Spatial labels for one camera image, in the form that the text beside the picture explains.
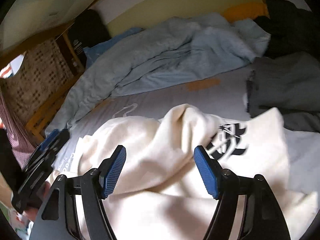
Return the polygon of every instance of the orange patch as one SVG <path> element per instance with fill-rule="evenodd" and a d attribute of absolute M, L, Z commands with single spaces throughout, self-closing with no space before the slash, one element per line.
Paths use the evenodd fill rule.
<path fill-rule="evenodd" d="M 198 91 L 202 89 L 207 89 L 209 87 L 219 85 L 221 80 L 219 78 L 207 78 L 204 80 L 193 81 L 186 84 L 188 91 Z"/>

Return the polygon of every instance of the screw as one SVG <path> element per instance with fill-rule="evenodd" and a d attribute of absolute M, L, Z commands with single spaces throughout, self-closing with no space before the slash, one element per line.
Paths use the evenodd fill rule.
<path fill-rule="evenodd" d="M 229 170 L 229 169 L 223 169 L 222 172 L 226 176 L 229 176 L 231 174 L 231 170 Z"/>
<path fill-rule="evenodd" d="M 90 174 L 91 174 L 91 175 L 94 175 L 94 174 L 96 173 L 96 171 L 97 171 L 97 169 L 92 169 L 92 170 L 90 171 Z"/>
<path fill-rule="evenodd" d="M 58 176 L 58 181 L 62 181 L 64 179 L 65 175 L 61 174 Z"/>
<path fill-rule="evenodd" d="M 257 180 L 264 180 L 264 177 L 260 174 L 257 174 L 256 178 L 257 178 Z"/>

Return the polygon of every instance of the black printed graphic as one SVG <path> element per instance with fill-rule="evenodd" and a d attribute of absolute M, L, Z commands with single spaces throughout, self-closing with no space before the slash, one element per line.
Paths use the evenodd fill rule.
<path fill-rule="evenodd" d="M 242 135 L 246 132 L 247 128 L 240 128 L 239 123 L 223 124 L 219 127 L 219 132 L 212 138 L 212 141 L 207 145 L 207 150 L 210 150 L 214 145 L 214 141 L 220 143 L 221 141 L 226 142 L 216 149 L 211 156 L 218 160 L 230 149 L 230 155 L 242 155 L 245 153 L 247 148 L 238 148 L 238 145 L 242 139 Z"/>

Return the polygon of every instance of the blue pillow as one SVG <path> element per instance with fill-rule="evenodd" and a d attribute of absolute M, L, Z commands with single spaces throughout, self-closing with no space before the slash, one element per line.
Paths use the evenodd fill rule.
<path fill-rule="evenodd" d="M 114 46 L 117 42 L 121 41 L 125 37 L 141 32 L 143 29 L 134 27 L 129 30 L 126 30 L 124 33 L 121 33 L 112 39 L 99 43 L 96 46 L 89 48 L 83 48 L 85 55 L 87 56 L 87 63 L 85 68 L 88 69 L 91 65 L 100 57 L 103 53 L 105 53 L 108 49 Z"/>

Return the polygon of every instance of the mattress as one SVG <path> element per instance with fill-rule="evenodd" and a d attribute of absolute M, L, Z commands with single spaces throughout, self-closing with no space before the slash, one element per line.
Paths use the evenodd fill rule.
<path fill-rule="evenodd" d="M 188 103 L 202 112 L 223 118 L 247 121 L 245 81 L 250 66 L 222 73 L 203 81 L 161 90 L 113 98 L 81 119 L 71 131 L 71 138 L 61 149 L 55 169 L 69 171 L 80 137 L 92 135 L 107 120 L 140 115 L 161 119 L 174 106 Z M 284 129 L 290 160 L 290 189 L 306 194 L 320 192 L 320 134 Z"/>

